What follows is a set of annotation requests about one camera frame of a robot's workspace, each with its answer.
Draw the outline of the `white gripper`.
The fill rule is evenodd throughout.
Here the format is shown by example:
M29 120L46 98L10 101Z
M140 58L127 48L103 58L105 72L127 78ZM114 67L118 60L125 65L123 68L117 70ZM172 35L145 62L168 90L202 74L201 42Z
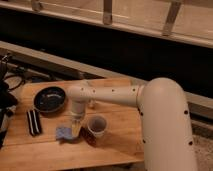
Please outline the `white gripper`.
M71 101L70 107L71 117L75 120L71 121L71 132L73 137L78 137L81 127L82 127L82 119L86 113L86 103L84 101Z

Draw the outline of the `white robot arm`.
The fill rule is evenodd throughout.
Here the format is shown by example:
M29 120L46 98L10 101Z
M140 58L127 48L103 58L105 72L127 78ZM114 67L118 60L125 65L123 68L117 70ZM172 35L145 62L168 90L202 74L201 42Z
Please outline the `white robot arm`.
M142 115L146 171L198 171L190 112L182 87L168 78L144 85L68 88L74 123L85 116L86 102L98 100L135 107Z

